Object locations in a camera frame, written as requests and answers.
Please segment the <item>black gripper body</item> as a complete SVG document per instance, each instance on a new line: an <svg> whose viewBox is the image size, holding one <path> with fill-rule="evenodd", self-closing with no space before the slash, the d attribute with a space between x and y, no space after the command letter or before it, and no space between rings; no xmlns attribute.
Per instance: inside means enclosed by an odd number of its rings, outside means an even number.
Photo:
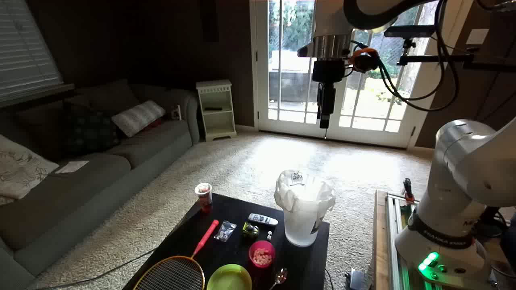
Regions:
<svg viewBox="0 0 516 290"><path fill-rule="evenodd" d="M311 42L311 55L316 58L313 79L319 84L340 82L347 53L344 36L316 36Z"/></svg>

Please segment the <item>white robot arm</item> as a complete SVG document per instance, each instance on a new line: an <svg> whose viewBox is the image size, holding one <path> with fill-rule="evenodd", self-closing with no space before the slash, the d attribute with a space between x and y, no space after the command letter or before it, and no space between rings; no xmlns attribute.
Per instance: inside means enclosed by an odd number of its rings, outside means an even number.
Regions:
<svg viewBox="0 0 516 290"><path fill-rule="evenodd" d="M429 0L315 0L311 44L318 121L329 126L334 84L344 79L353 29L374 29ZM435 134L435 150L424 197L395 237L402 265L429 285L487 290L492 260L473 229L487 208L516 205L516 128L495 131L482 123L455 120Z"/></svg>

